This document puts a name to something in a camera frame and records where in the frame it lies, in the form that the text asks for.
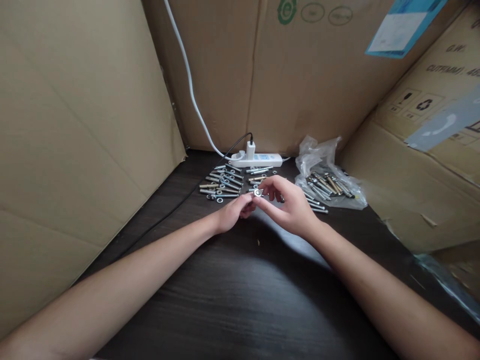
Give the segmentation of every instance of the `forearm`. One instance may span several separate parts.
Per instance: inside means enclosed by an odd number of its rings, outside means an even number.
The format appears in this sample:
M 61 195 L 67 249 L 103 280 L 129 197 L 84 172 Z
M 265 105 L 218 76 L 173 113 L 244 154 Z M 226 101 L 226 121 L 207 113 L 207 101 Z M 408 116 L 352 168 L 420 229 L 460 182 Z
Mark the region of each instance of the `forearm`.
M 74 286 L 0 344 L 3 359 L 89 359 L 214 235 L 212 215 Z
M 479 359 L 479 342 L 403 282 L 318 223 L 306 239 L 338 274 L 390 346 L 405 359 Z

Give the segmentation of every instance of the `person's left hand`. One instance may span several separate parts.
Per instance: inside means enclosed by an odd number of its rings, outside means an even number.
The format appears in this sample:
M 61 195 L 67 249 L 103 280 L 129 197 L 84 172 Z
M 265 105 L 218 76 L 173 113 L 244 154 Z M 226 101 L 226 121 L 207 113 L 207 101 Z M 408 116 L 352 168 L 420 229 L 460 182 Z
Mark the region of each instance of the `person's left hand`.
M 212 215 L 215 216 L 215 221 L 217 222 L 217 231 L 215 233 L 220 234 L 227 232 L 234 227 L 239 217 L 242 219 L 248 218 L 256 208 L 252 202 L 252 198 L 252 193 L 241 195 L 228 205 L 214 212 Z

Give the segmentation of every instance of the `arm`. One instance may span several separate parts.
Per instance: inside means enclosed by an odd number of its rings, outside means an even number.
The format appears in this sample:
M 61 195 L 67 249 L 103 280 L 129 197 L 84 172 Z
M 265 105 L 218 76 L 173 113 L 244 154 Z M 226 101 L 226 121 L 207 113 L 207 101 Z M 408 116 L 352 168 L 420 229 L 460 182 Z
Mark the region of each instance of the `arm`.
M 480 343 L 403 282 L 318 220 L 302 190 L 273 176 L 253 202 L 285 230 L 308 241 L 335 270 L 371 322 L 403 359 L 480 359 Z
M 0 359 L 90 359 L 183 262 L 254 206 L 242 195 L 66 291 L 0 343 Z

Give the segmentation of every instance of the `black cable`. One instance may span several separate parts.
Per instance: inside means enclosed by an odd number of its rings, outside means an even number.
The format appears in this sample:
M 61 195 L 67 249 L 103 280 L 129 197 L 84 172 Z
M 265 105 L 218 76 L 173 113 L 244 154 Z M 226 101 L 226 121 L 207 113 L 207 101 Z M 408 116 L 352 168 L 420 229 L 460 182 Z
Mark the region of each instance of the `black cable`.
M 232 149 L 234 147 L 236 147 L 239 142 L 241 142 L 245 137 L 247 137 L 248 135 L 250 135 L 250 144 L 253 143 L 254 141 L 254 136 L 251 132 L 247 132 L 245 135 L 243 135 L 241 138 L 239 138 L 236 143 L 234 143 L 232 145 L 232 147 L 230 149 L 228 149 L 228 151 L 225 153 L 225 155 L 223 155 L 223 157 L 220 159 L 219 162 L 217 162 L 213 168 L 217 167 L 224 159 L 225 157 L 229 154 L 229 152 L 232 151 Z M 168 218 L 170 215 L 172 215 L 174 213 L 175 210 L 177 210 L 184 202 L 185 200 L 187 200 L 190 195 L 192 195 L 195 191 L 196 188 L 198 188 L 198 186 L 202 183 L 204 179 L 202 178 L 199 182 L 197 182 L 195 184 L 195 186 L 193 187 L 193 189 L 188 193 L 187 196 L 185 196 L 172 210 L 170 210 L 164 217 L 162 217 L 160 220 L 158 220 L 157 222 L 155 222 L 152 226 L 150 226 L 147 230 L 145 230 L 144 232 L 141 233 L 141 235 L 129 246 L 127 247 L 124 251 L 122 251 L 118 256 L 115 257 L 115 259 L 113 259 L 113 261 L 110 263 L 110 264 L 113 264 L 114 262 L 120 260 L 121 258 L 124 257 L 124 255 L 126 253 L 128 253 L 128 251 L 133 248 L 145 235 L 147 235 L 150 231 L 152 231 L 155 227 L 157 227 L 158 224 L 160 224 L 163 220 L 165 220 L 166 218 Z

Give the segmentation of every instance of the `white cable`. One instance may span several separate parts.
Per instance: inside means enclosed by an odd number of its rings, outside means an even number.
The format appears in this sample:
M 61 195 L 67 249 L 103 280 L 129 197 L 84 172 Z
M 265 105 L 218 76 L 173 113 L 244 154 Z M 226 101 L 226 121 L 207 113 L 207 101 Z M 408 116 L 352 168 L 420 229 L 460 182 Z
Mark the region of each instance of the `white cable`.
M 180 45 L 180 50 L 181 54 L 183 55 L 183 61 L 185 62 L 185 67 L 186 67 L 186 73 L 188 75 L 188 86 L 190 88 L 190 97 L 191 97 L 191 102 L 193 103 L 193 107 L 195 108 L 196 114 L 198 115 L 198 118 L 200 119 L 200 122 L 203 126 L 203 130 L 205 130 L 206 137 L 208 138 L 208 141 L 210 142 L 211 147 L 213 150 L 216 151 L 218 155 L 221 157 L 224 156 L 217 147 L 214 145 L 214 142 L 212 141 L 212 138 L 210 137 L 209 130 L 207 129 L 207 126 L 205 125 L 204 119 L 202 117 L 202 114 L 200 114 L 199 107 L 197 106 L 197 102 L 195 101 L 195 96 L 194 96 L 194 86 L 192 83 L 192 74 L 190 73 L 190 66 L 189 66 L 189 61 L 187 59 L 187 53 L 185 52 L 184 48 L 184 43 L 182 42 L 182 38 L 180 37 L 179 29 L 177 28 L 177 24 L 175 23 L 174 15 L 172 14 L 172 10 L 170 9 L 170 4 L 169 0 L 163 0 L 165 2 L 165 7 L 166 11 L 168 12 L 168 17 L 170 18 L 171 25 L 173 26 L 173 31 L 175 32 L 176 39 L 178 40 L 178 44 Z M 232 159 L 231 157 L 225 157 L 226 160 L 241 160 L 245 157 L 245 155 L 242 155 L 240 158 Z

